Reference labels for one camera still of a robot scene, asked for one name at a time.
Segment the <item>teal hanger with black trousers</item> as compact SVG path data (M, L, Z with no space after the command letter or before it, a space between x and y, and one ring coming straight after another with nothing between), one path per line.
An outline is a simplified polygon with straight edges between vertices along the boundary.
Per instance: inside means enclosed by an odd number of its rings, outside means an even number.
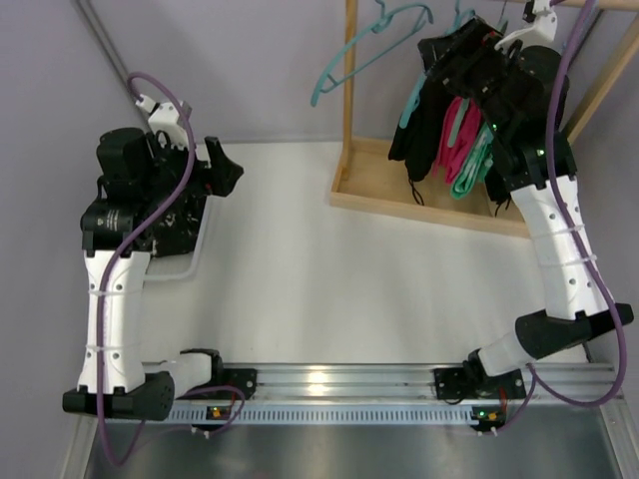
M452 24L445 31L446 35L454 33L458 30L466 21L470 20L475 14L475 10L473 8L468 8L463 11L460 10L459 2L455 3L454 7L455 16L453 18ZM398 126L405 130L408 126L408 122L412 113L416 110L420 103L420 92L425 83L425 74L421 72L413 86L406 104L402 110L401 116L399 118Z

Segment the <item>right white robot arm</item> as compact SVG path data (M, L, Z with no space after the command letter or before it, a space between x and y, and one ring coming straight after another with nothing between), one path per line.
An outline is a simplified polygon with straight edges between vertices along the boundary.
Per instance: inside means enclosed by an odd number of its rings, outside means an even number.
M471 100L493 137L493 167L533 241L543 309L518 317L511 332L472 351L464 365L484 384L584 344L634 319L603 283L580 213L577 169L557 116L569 89L553 48L507 40L474 17L452 34L422 39L427 82Z

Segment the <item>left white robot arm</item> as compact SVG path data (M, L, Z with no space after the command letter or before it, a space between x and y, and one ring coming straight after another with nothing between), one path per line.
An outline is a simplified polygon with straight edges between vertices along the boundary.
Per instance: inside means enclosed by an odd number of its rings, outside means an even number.
M140 353L141 302L152 261L194 256L209 198L228 196L244 173L218 138L207 136L204 145L206 157L195 160L176 200L118 252L175 190L189 152L164 131L120 128L101 136L98 194L80 220L89 282L87 343L77 384L62 396L65 412L161 421L189 391L220 385L224 366L214 349L183 349L157 364L144 363Z

